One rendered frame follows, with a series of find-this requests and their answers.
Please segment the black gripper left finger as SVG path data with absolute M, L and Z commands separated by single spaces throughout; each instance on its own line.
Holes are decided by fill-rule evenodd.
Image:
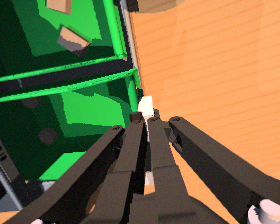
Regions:
M 130 125 L 106 131 L 39 198 L 2 224 L 126 224 L 131 193 L 144 194 L 149 134 L 146 96 Z

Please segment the dark grey block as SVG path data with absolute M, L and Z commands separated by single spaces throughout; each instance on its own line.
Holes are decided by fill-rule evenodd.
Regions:
M 71 15 L 72 0 L 47 0 L 47 8 Z
M 91 42 L 67 27 L 62 28 L 57 43 L 79 57 L 85 57 L 91 44 Z

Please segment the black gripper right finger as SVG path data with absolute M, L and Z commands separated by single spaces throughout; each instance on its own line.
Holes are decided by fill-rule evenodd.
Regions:
M 201 224 L 170 144 L 239 224 L 280 224 L 280 180 L 181 116 L 162 121 L 146 96 L 158 224 Z

